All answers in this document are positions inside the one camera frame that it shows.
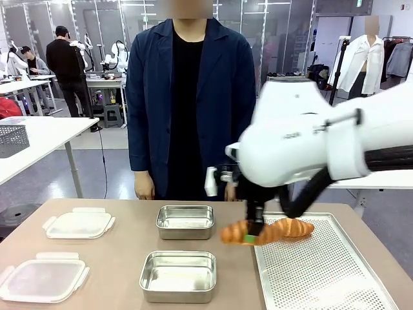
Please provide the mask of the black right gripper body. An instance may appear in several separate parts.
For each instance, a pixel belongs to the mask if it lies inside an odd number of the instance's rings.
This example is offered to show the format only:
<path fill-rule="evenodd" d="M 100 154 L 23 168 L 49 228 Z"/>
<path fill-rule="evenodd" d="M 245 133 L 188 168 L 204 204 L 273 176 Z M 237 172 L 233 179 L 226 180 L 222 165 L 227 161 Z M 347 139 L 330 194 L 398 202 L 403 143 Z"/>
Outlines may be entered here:
<path fill-rule="evenodd" d="M 266 189 L 248 180 L 239 180 L 237 198 L 246 202 L 246 219 L 252 223 L 263 223 Z"/>

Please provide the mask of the person's right hand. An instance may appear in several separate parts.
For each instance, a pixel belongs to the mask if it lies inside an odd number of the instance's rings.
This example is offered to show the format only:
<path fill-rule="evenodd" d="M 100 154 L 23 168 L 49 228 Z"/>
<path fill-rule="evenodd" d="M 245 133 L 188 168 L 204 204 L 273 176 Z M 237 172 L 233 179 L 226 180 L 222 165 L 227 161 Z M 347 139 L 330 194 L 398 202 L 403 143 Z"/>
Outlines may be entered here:
<path fill-rule="evenodd" d="M 155 198 L 154 182 L 147 170 L 134 172 L 134 190 L 139 200 L 153 200 Z"/>

